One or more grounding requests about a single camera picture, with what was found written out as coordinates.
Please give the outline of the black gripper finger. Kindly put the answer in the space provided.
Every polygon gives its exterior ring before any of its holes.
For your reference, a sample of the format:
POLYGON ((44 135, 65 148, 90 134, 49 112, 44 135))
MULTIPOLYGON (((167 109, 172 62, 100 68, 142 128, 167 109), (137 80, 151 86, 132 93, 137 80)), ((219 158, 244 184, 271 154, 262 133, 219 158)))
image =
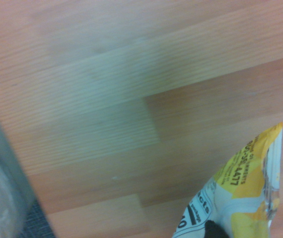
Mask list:
POLYGON ((225 230, 212 220, 207 220, 205 223, 204 238, 228 238, 225 230))

